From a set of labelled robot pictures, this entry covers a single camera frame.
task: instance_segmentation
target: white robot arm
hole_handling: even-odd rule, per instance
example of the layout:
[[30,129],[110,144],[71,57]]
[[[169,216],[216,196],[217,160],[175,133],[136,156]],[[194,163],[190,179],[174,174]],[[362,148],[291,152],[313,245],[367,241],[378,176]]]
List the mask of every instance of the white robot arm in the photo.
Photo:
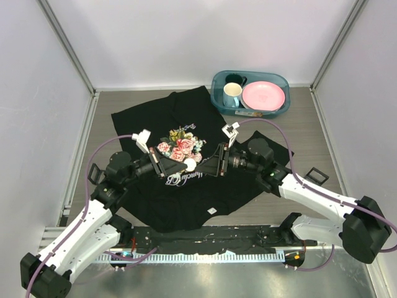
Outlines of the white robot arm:
[[[42,265],[40,275],[33,283],[32,294],[37,298],[66,297],[71,284],[98,256],[131,239],[131,223],[115,215],[124,200],[128,199],[129,185],[137,183],[140,177],[147,174],[163,178],[182,170],[224,176],[228,168],[232,167],[256,173],[256,181],[263,191],[303,204],[327,218],[313,219],[301,214],[290,214],[280,226],[281,235],[287,243],[296,242],[296,239],[317,240],[342,246],[350,255],[364,263],[371,263],[375,259],[390,236],[389,226],[352,207],[326,200],[309,190],[308,186],[341,202],[358,204],[383,216],[373,199],[364,197],[358,201],[340,196],[301,177],[298,178],[303,183],[299,183],[288,168],[273,159],[273,151],[264,139],[251,140],[248,144],[249,152],[234,150],[231,146],[237,136],[237,127],[238,125],[225,126],[223,131],[231,141],[219,144],[214,155],[199,165],[180,163],[165,157],[157,148],[147,148],[147,130],[133,135],[144,152],[143,158],[132,161],[127,152],[113,154],[101,182],[100,175],[97,174],[94,179],[91,177],[95,168],[99,170],[93,164],[89,179],[96,185],[96,189],[91,194],[85,219],[79,223],[81,216],[77,216],[39,255],[28,253],[24,256],[20,262],[22,286],[25,289],[28,287],[33,273]],[[46,257],[77,224],[80,226],[76,231],[46,261]]]

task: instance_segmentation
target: mug handle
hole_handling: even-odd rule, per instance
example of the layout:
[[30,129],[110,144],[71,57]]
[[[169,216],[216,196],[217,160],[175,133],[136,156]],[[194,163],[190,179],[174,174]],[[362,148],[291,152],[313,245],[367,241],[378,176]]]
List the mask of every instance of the mug handle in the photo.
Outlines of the mug handle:
[[240,105],[240,100],[236,96],[233,99],[234,99],[234,103],[236,104],[236,107],[238,107]]
[[243,82],[241,83],[241,87],[243,87],[247,83],[247,77],[243,76]]

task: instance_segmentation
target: gray floor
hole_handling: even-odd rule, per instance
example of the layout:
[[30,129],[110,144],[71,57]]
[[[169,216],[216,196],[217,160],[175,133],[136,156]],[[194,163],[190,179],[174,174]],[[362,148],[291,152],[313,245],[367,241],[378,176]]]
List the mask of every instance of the gray floor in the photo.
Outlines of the gray floor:
[[[91,155],[98,145],[116,136],[110,117],[111,113],[122,111],[142,102],[165,97],[171,92],[171,90],[160,90],[101,93],[84,155],[82,169],[85,169],[88,156]],[[331,191],[340,192],[341,189],[309,89],[292,88],[290,95],[290,109],[274,119],[274,122],[284,129],[290,139],[293,151],[295,152],[295,163],[298,172],[304,175],[315,166],[330,176],[329,181],[324,187]],[[225,117],[226,122],[229,124],[239,119],[239,117]],[[259,130],[276,142],[284,144],[283,138],[278,131],[267,124],[259,122],[251,122],[240,127],[238,141],[245,141],[255,130]],[[109,162],[110,155],[120,150],[119,142],[111,143],[98,153],[94,161],[101,168],[104,168]],[[81,171],[79,175],[69,222],[80,213],[84,206],[83,172]],[[236,212],[228,216],[214,217],[206,225],[280,224],[291,212],[301,212],[309,216],[317,216],[315,212],[307,209],[305,206],[263,193]],[[118,214],[129,220],[133,225],[143,225],[142,222],[125,210],[120,210]]]
[[[316,267],[328,256],[329,251],[308,250],[304,266]],[[92,264],[77,280],[84,284],[75,284],[68,298],[376,297],[365,265],[343,250],[311,273],[272,263],[142,264],[124,273],[108,270],[110,265]]]

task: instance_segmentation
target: blue plastic tub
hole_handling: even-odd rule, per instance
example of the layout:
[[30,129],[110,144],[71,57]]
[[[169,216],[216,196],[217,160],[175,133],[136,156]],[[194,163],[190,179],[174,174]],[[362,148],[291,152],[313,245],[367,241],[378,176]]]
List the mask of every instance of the blue plastic tub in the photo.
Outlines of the blue plastic tub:
[[[247,86],[247,84],[249,83],[258,82],[258,81],[267,81],[276,84],[284,91],[285,94],[284,105],[281,108],[279,108],[277,111],[260,111],[260,110],[246,109],[243,107],[225,107],[223,105],[223,87],[225,86],[226,77],[231,73],[236,73],[240,76],[247,77],[247,83],[245,84],[245,86]],[[274,73],[224,70],[221,71],[220,73],[217,73],[212,80],[211,102],[218,109],[218,111],[224,115],[237,115],[237,116],[260,117],[260,118],[271,119],[284,113],[290,107],[291,104],[290,86],[288,85],[288,82],[285,78]]]

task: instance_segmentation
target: white bracket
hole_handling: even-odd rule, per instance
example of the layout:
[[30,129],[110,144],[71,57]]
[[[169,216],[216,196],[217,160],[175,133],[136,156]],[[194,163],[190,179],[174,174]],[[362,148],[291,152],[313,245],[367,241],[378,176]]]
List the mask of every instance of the white bracket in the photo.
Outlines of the white bracket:
[[293,200],[302,205],[309,207],[310,209],[322,214],[326,218],[330,219],[333,223],[341,226],[345,221],[344,215],[351,214],[353,208],[347,207],[346,205],[338,204],[329,199],[316,194],[313,191],[310,191],[305,186],[311,186],[331,197],[334,197],[341,202],[348,202],[353,205],[357,205],[355,203],[355,199],[352,197],[345,197],[335,192],[328,191],[327,189],[315,185],[302,177],[298,176],[301,181],[303,181],[303,185],[299,184],[296,179],[293,177],[293,174],[288,174],[283,179],[283,184],[279,186],[280,195],[286,199]]
[[142,130],[139,134],[134,133],[132,135],[132,139],[136,141],[136,145],[143,153],[149,153],[149,149],[146,146],[149,137],[150,137],[150,131],[146,129]]
[[232,125],[226,124],[224,127],[222,127],[223,133],[229,138],[229,148],[233,145],[234,141],[236,140],[236,137],[238,135],[238,129],[240,125],[238,122],[233,123]]
[[[83,211],[75,218],[74,221],[62,232],[62,234],[51,242],[46,248],[40,252],[40,261],[43,261],[49,253],[53,251],[55,246],[64,239],[73,227],[81,220]],[[112,213],[109,209],[104,209],[104,205],[97,200],[90,201],[86,219],[81,223],[79,228],[68,238],[61,248],[56,251],[46,263],[48,267],[55,266],[55,271],[62,275],[67,270],[71,260],[76,257],[76,253],[83,246],[84,242],[94,234],[94,232],[106,223]]]
[[342,247],[342,225],[331,222],[329,219],[313,219],[306,215],[299,216],[292,225],[292,232],[302,240],[316,240]]
[[65,271],[71,270],[69,281],[74,283],[78,276],[92,263],[98,256],[118,244],[120,233],[111,225],[103,225],[98,228],[90,238],[88,238],[74,258],[65,264]]

